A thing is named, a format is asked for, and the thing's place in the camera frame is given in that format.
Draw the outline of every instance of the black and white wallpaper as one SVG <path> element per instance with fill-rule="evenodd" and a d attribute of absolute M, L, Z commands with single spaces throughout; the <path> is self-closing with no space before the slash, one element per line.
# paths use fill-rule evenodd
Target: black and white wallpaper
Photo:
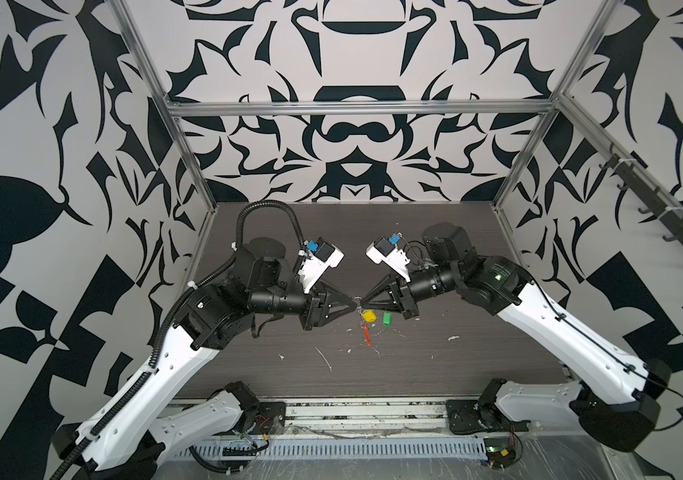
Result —
<path fill-rule="evenodd" d="M 593 0 L 128 0 L 173 101 L 541 98 Z"/>
<path fill-rule="evenodd" d="M 573 93 L 683 204 L 683 0 L 627 0 Z M 561 305 L 645 359 L 683 394 L 683 247 L 562 115 L 504 205 L 533 274 Z M 659 426 L 683 416 L 665 392 Z M 683 422 L 636 450 L 646 475 L 683 479 Z"/>
<path fill-rule="evenodd" d="M 593 0 L 129 0 L 172 101 L 548 98 Z M 492 200 L 535 114 L 186 118 L 216 200 Z"/>
<path fill-rule="evenodd" d="M 204 214 L 108 5 L 0 0 L 0 478 L 146 358 Z"/>
<path fill-rule="evenodd" d="M 492 200 L 535 114 L 186 118 L 219 201 Z"/>

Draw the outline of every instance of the metal rail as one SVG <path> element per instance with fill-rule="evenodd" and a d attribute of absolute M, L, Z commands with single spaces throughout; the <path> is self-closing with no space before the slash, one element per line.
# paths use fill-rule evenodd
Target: metal rail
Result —
<path fill-rule="evenodd" d="M 165 90 L 160 83 L 157 71 L 154 69 L 154 64 L 152 64 L 152 59 L 149 57 L 144 42 L 142 42 L 138 33 L 138 28 L 133 21 L 130 10 L 128 10 L 128 5 L 125 5 L 125 0 L 108 0 L 108 4 L 112 8 L 112 15 L 115 17 L 120 29 L 122 40 L 125 42 L 125 46 L 128 47 L 128 51 L 136 61 L 136 68 L 141 74 L 142 79 L 152 96 L 154 106 L 160 113 L 160 118 L 162 119 L 165 128 L 168 130 L 168 133 L 171 135 L 173 143 L 178 148 L 184 166 L 187 168 L 189 174 L 192 175 L 194 187 L 197 188 L 197 191 L 200 193 L 208 210 L 213 211 L 216 207 L 216 200 L 211 194 L 211 190 L 208 188 L 208 182 L 206 182 L 203 177 L 202 171 L 200 170 L 200 164 L 198 163 L 197 157 L 194 156 L 192 149 L 189 147 L 184 132 L 178 126 L 176 119 L 174 119 L 168 111 L 168 102 L 165 101 Z"/>
<path fill-rule="evenodd" d="M 579 80 L 586 62 L 592 57 L 603 40 L 605 30 L 614 12 L 622 4 L 624 4 L 624 0 L 603 0 L 595 14 L 595 18 L 589 24 L 586 34 L 584 34 L 577 50 L 574 52 L 571 62 L 568 63 L 566 71 L 557 83 L 552 95 L 550 95 L 550 101 L 554 102 L 560 94 L 570 91 L 571 87 Z M 512 164 L 512 168 L 509 170 L 507 178 L 504 179 L 496 198 L 493 199 L 493 204 L 497 208 L 501 208 L 504 202 L 507 201 L 507 198 L 509 198 L 509 195 L 515 190 L 517 182 L 523 176 L 523 172 L 528 168 L 528 163 L 533 158 L 533 153 L 547 135 L 547 131 L 549 131 L 552 123 L 555 121 L 557 114 L 557 110 L 550 110 L 539 117 L 539 122 L 531 130 L 531 134 L 526 139 L 526 143 Z"/>
<path fill-rule="evenodd" d="M 285 101 L 168 104 L 176 118 L 241 115 L 350 115 L 350 114 L 467 114 L 541 113 L 550 109 L 546 99 L 523 100 L 403 100 L 403 101 Z"/>

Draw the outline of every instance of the black motor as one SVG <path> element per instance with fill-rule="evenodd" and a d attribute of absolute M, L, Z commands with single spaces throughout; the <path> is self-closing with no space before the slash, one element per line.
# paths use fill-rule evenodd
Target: black motor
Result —
<path fill-rule="evenodd" d="M 429 259 L 411 270 L 410 282 L 394 272 L 381 279 L 361 301 L 364 308 L 401 312 L 408 319 L 419 314 L 418 302 L 456 291 L 466 301 L 495 315 L 510 303 L 530 275 L 501 256 L 481 256 L 467 232 L 447 222 L 422 234 Z"/>
<path fill-rule="evenodd" d="M 271 320 L 298 315 L 301 327 L 324 326 L 355 309 L 355 302 L 323 280 L 304 293 L 285 260 L 285 246 L 275 239 L 254 238 L 235 252 L 221 280 L 196 290 L 176 316 L 192 338 L 192 348 L 221 350 L 238 334 L 255 329 L 255 314 Z"/>

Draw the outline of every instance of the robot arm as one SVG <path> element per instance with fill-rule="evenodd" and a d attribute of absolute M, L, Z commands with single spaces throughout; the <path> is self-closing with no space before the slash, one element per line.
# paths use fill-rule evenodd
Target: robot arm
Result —
<path fill-rule="evenodd" d="M 163 461 L 201 438 L 230 430 L 245 434 L 254 425 L 259 401 L 242 382 L 227 385 L 214 398 L 177 416 L 158 415 L 235 336 L 248 329 L 258 336 L 256 313 L 270 313 L 273 319 L 297 315 L 302 328 L 312 330 L 355 309 L 349 296 L 320 280 L 344 254 L 322 239 L 302 247 L 300 262 L 291 270 L 283 244 L 255 238 L 237 246 L 212 281 L 185 293 L 185 301 L 166 319 L 172 320 L 170 327 L 158 334 L 154 364 L 150 356 L 94 416 L 56 431 L 52 444 L 64 463 L 52 478 L 60 478 L 75 463 L 82 466 L 77 479 L 149 479 Z"/>
<path fill-rule="evenodd" d="M 627 452 L 654 429 L 659 417 L 655 400 L 671 375 L 666 365 L 622 351 L 555 307 L 555 300 L 510 260 L 477 255 L 464 229 L 433 225 L 424 230 L 423 242 L 430 257 L 426 265 L 412 270 L 410 280 L 390 273 L 366 294 L 363 307 L 410 318 L 418 315 L 418 302 L 456 291 L 530 335 L 581 379 L 563 386 L 494 380 L 478 403 L 472 432 L 523 420 L 578 421 L 598 441 Z"/>

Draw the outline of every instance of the wire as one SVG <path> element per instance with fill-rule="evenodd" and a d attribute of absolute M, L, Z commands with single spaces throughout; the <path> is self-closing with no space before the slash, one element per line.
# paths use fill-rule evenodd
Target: wire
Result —
<path fill-rule="evenodd" d="M 215 466 L 212 463 L 210 463 L 208 460 L 205 458 L 202 458 L 200 453 L 197 451 L 197 448 L 194 446 L 190 446 L 189 448 L 189 453 L 192 454 L 192 457 L 194 460 L 202 466 L 202 468 L 205 468 L 206 470 L 209 470 L 210 472 L 215 472 L 215 473 L 223 473 L 223 474 L 233 474 L 233 473 L 240 473 L 245 469 L 245 466 L 250 465 L 250 462 L 245 464 L 245 466 L 241 467 L 242 469 L 237 469 L 233 470 L 232 468 L 224 468 L 224 467 L 219 467 Z"/>
<path fill-rule="evenodd" d="M 510 429 L 509 432 L 512 434 L 513 445 L 515 446 L 515 459 L 512 461 L 512 463 L 509 464 L 509 466 L 511 467 L 511 466 L 515 465 L 516 463 L 518 463 L 520 461 L 520 458 L 523 457 L 523 440 L 520 440 L 520 437 L 517 436 L 517 434 L 515 433 L 514 427 L 512 427 L 512 429 Z"/>
<path fill-rule="evenodd" d="M 265 424 L 266 422 L 269 422 L 269 421 L 271 420 L 271 418 L 267 418 L 267 417 L 261 416 L 261 415 L 257 415 L 256 418 L 263 418 L 263 419 L 264 419 L 264 421 L 261 423 L 261 425 L 258 426 L 258 428 L 259 428 L 260 430 L 264 427 L 264 424 Z"/>
<path fill-rule="evenodd" d="M 252 336 L 255 339 L 258 339 L 258 336 L 261 334 L 261 329 L 264 328 L 264 325 L 266 325 L 269 322 L 275 322 L 275 321 L 280 320 L 282 318 L 284 318 L 284 317 L 283 316 L 273 316 L 270 319 L 263 321 L 258 326 L 258 329 L 256 329 L 256 318 L 254 317 L 253 321 L 250 323 L 250 336 Z"/>
<path fill-rule="evenodd" d="M 221 449 L 221 453 L 222 455 L 224 455 L 224 452 L 234 452 L 235 454 L 242 454 L 242 456 L 253 455 L 257 452 L 261 452 L 269 448 L 269 439 L 267 438 L 267 436 L 264 436 L 264 440 L 266 441 L 266 443 L 260 447 L 251 448 L 250 450 L 238 450 L 237 448 L 224 447 Z"/>
<path fill-rule="evenodd" d="M 400 238 L 402 238 L 403 240 L 405 240 L 405 245 L 408 247 L 408 250 L 410 250 L 411 253 L 413 254 L 413 256 L 416 257 L 416 264 L 417 264 L 418 266 L 421 266 L 421 261 L 423 260 L 423 257 L 420 258 L 418 255 L 416 255 L 415 252 L 413 252 L 413 246 L 411 246 L 411 242 L 409 242 L 408 240 L 406 240 L 405 236 L 403 236 L 402 233 L 397 232 L 397 234 L 400 235 Z"/>
<path fill-rule="evenodd" d="M 223 390 L 224 390 L 224 389 L 214 390 L 213 393 L 212 393 L 210 396 L 208 396 L 208 398 L 205 399 L 205 401 L 207 402 L 207 401 L 210 400 L 211 398 L 217 396 L 217 395 L 218 395 L 219 393 L 221 393 Z"/>
<path fill-rule="evenodd" d="M 414 240 L 411 240 L 410 242 L 406 242 L 408 245 L 408 250 L 411 251 L 411 253 L 414 253 L 414 256 L 416 257 L 418 266 L 421 266 L 424 263 L 424 251 L 421 249 L 420 246 L 416 245 L 416 250 L 419 251 L 418 255 L 415 255 L 415 252 L 413 252 L 413 246 L 411 245 L 412 243 L 415 243 Z"/>
<path fill-rule="evenodd" d="M 343 435 L 337 435 L 335 433 L 323 432 L 322 430 L 314 430 L 312 428 L 298 426 L 298 425 L 294 425 L 294 426 L 292 426 L 292 428 L 297 428 L 297 429 L 300 429 L 304 432 L 314 433 L 315 435 L 336 438 L 337 440 L 370 440 L 373 438 L 386 438 L 386 437 L 397 435 L 397 434 L 400 434 L 403 432 L 440 433 L 442 431 L 442 428 L 439 428 L 439 427 L 437 427 L 437 428 L 403 427 L 403 428 L 397 428 L 397 429 L 391 429 L 391 430 L 383 430 L 382 433 L 377 433 L 374 435 L 343 436 Z"/>
<path fill-rule="evenodd" d="M 576 327 L 575 325 L 573 325 L 571 322 L 567 321 L 567 316 L 566 316 L 566 314 L 563 313 L 563 312 L 558 312 L 557 310 L 555 310 L 555 307 L 553 307 L 553 306 L 552 306 L 552 303 L 549 302 L 549 297 L 547 296 L 546 293 L 544 293 L 544 290 L 542 289 L 541 285 L 539 285 L 539 282 L 538 282 L 538 280 L 536 280 L 536 277 L 534 277 L 533 275 L 531 275 L 531 273 L 528 272 L 528 270 L 522 268 L 521 266 L 520 266 L 520 268 L 521 268 L 523 271 L 525 271 L 525 272 L 533 279 L 533 283 L 536 284 L 537 288 L 539 289 L 539 292 L 541 292 L 542 296 L 544 297 L 544 300 L 547 301 L 547 305 L 549 305 L 549 308 L 552 309 L 552 312 L 555 312 L 555 313 L 556 313 L 555 318 L 558 319 L 558 321 L 563 321 L 563 322 L 565 322 L 568 326 L 570 326 L 572 329 L 574 329 L 575 331 L 577 331 L 578 333 L 580 333 L 580 334 L 581 334 L 582 336 L 584 336 L 587 340 L 589 340 L 589 341 L 591 341 L 592 343 L 594 343 L 598 348 L 600 348 L 600 350 L 604 351 L 604 352 L 605 352 L 609 357 L 611 357 L 616 363 L 620 364 L 620 365 L 624 368 L 624 371 L 625 371 L 625 372 L 632 372 L 632 373 L 634 373 L 635 375 L 637 375 L 638 377 L 640 377 L 641 379 L 646 380 L 648 383 L 651 383 L 651 384 L 653 384 L 653 385 L 655 385 L 655 386 L 657 386 L 657 387 L 659 387 L 659 388 L 662 388 L 662 389 L 667 390 L 667 391 L 669 391 L 669 392 L 671 392 L 671 393 L 674 393 L 675 395 L 677 395 L 678 397 L 682 398 L 682 400 L 683 400 L 683 395 L 682 395 L 682 393 L 678 392 L 677 390 L 670 389 L 667 385 L 664 385 L 664 384 L 661 383 L 661 382 L 657 382 L 656 380 L 650 379 L 650 378 L 648 378 L 648 377 L 645 376 L 645 375 L 641 375 L 640 373 L 638 373 L 638 372 L 635 370 L 635 366 L 634 366 L 634 365 L 629 364 L 629 363 L 626 363 L 626 362 L 623 362 L 623 361 L 620 360 L 618 357 L 616 357 L 612 352 L 610 352 L 608 349 L 606 349 L 605 346 L 600 345 L 600 344 L 599 344 L 595 339 L 593 339 L 591 336 L 587 335 L 585 332 L 581 331 L 579 328 L 577 328 L 577 327 Z M 681 414 L 680 414 L 680 418 L 678 418 L 677 421 L 674 422 L 672 425 L 667 425 L 666 427 L 662 427 L 662 428 L 654 428 L 653 431 L 654 431 L 654 432 L 663 432 L 664 430 L 669 430 L 670 428 L 672 428 L 672 427 L 677 426 L 678 424 L 680 424 L 682 421 L 683 421 L 683 414 L 681 413 Z"/>

